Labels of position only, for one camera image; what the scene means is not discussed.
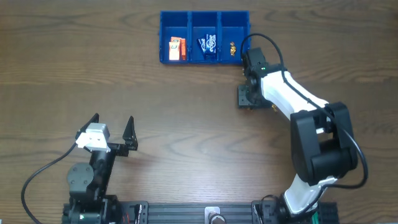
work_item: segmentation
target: cable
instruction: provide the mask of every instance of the cable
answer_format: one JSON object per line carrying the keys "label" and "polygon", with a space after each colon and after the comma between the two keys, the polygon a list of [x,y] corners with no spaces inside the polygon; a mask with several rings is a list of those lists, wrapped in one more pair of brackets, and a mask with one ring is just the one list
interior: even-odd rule
{"label": "cable", "polygon": [[32,212],[30,212],[29,208],[26,205],[26,201],[25,201],[25,191],[27,188],[27,185],[29,184],[29,182],[35,177],[37,176],[39,173],[41,173],[43,170],[49,168],[50,166],[56,164],[57,162],[61,161],[63,158],[65,158],[67,155],[69,155],[70,152],[72,152],[72,150],[76,147],[76,143],[73,143],[72,147],[62,156],[60,156],[58,159],[50,162],[49,164],[43,166],[42,168],[40,168],[38,171],[34,172],[25,182],[22,191],[21,191],[21,202],[22,205],[24,206],[24,209],[26,211],[26,213],[28,214],[28,216],[36,223],[36,224],[42,224],[41,222],[38,221],[38,219],[36,219],[36,217],[32,214]]}
{"label": "cable", "polygon": [[361,159],[361,163],[362,163],[362,167],[363,167],[363,178],[362,181],[358,184],[354,184],[354,185],[341,185],[341,184],[325,184],[321,187],[317,197],[315,198],[315,200],[311,203],[309,203],[298,215],[302,215],[303,213],[307,212],[310,208],[313,207],[313,205],[315,205],[315,203],[318,202],[318,200],[320,199],[320,197],[322,196],[323,192],[328,188],[328,187],[333,187],[333,188],[339,188],[339,189],[358,189],[360,187],[362,187],[363,185],[365,185],[366,181],[368,180],[368,163],[366,162],[366,158],[365,155],[363,154],[361,148],[359,148],[358,144],[356,143],[356,141],[353,139],[353,137],[347,132],[347,130],[344,128],[344,126],[335,119],[334,116],[332,116],[329,112],[327,112],[324,108],[320,107],[319,105],[317,105],[316,103],[314,103],[311,99],[309,99],[308,97],[304,96],[300,91],[298,91],[296,88],[294,88],[294,86],[292,86],[286,79],[285,77],[285,65],[284,65],[284,59],[282,56],[282,52],[280,51],[278,45],[268,36],[264,35],[264,34],[259,34],[259,33],[253,33],[248,35],[247,37],[245,37],[242,41],[241,44],[241,57],[243,58],[243,44],[245,43],[245,41],[248,40],[248,38],[252,37],[252,36],[260,36],[263,37],[265,39],[267,39],[276,49],[278,56],[279,56],[279,60],[280,60],[280,66],[281,66],[281,72],[282,72],[282,78],[284,80],[284,83],[286,83],[287,86],[289,86],[294,92],[296,92],[299,96],[301,96],[305,101],[307,101],[308,103],[310,103],[311,105],[313,105],[314,107],[316,107],[316,109],[320,110],[323,114],[325,114],[328,118],[330,118],[330,120],[332,122],[334,122],[336,124],[337,127],[339,127],[341,130],[343,130],[343,132],[347,135],[347,137],[349,138],[349,140],[353,143],[353,146],[356,148],[356,151],[359,155],[359,158]]}

